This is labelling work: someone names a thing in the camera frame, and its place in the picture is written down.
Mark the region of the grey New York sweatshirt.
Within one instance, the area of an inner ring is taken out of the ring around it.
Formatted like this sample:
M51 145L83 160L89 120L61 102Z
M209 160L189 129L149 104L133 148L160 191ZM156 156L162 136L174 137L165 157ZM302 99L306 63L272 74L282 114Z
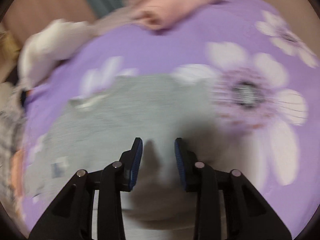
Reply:
M142 139L136 185L123 195L124 221L152 230L193 226L195 196L180 184L174 141L200 147L213 161L209 88L214 77L167 74L119 76L107 90L74 96L70 88L41 87L28 100L29 143L24 190L47 207L79 169L101 170Z

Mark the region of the plaid grey pillow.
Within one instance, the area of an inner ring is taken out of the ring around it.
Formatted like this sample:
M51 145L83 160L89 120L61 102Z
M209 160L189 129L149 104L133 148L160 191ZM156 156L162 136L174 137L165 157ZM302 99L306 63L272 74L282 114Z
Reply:
M11 159L21 146L24 123L20 87L1 83L1 198L10 203L15 200Z

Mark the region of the pink orange cloth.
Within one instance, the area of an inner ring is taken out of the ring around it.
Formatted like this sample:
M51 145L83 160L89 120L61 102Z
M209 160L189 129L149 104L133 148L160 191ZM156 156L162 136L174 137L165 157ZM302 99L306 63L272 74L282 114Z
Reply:
M22 148L11 158L11 187L15 198L23 196L23 159L24 150Z

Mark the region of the purple floral bed sheet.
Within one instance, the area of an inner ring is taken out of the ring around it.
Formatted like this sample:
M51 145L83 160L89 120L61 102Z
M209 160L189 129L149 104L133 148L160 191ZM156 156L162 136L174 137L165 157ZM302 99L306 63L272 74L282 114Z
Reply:
M296 237L319 206L319 58L280 13L261 0L223 0L172 29L127 24L85 44L36 87L70 88L74 96L107 90L119 76L214 77L209 88L213 161L239 169ZM47 207L25 194L33 228ZM128 225L129 239L165 239L178 230Z

